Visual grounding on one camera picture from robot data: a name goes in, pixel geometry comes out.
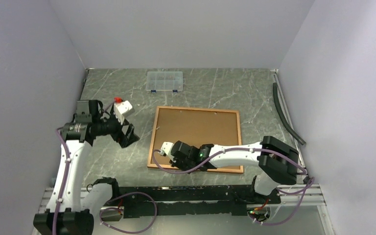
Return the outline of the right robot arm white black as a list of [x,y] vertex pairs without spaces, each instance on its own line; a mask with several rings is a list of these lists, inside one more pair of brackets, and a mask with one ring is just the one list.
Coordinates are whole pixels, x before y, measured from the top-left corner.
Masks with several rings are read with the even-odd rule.
[[204,144],[199,148],[182,141],[164,142],[161,150],[172,167],[188,173],[227,166],[260,168],[262,173],[253,180],[249,191],[255,203],[262,203],[277,186],[297,182],[298,150],[273,136],[264,136],[262,141],[248,145]]

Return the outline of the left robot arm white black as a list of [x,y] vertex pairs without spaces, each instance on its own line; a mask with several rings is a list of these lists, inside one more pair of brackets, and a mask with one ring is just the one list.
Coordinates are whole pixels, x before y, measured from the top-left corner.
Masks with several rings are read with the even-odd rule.
[[119,97],[106,108],[100,100],[77,102],[72,121],[56,130],[61,141],[60,165],[45,211],[34,216],[33,226],[40,234],[91,235],[105,203],[113,206],[120,201],[118,182],[111,177],[97,179],[95,188],[81,197],[84,161],[99,136],[111,136],[122,148],[138,141],[127,120],[133,112],[132,104]]

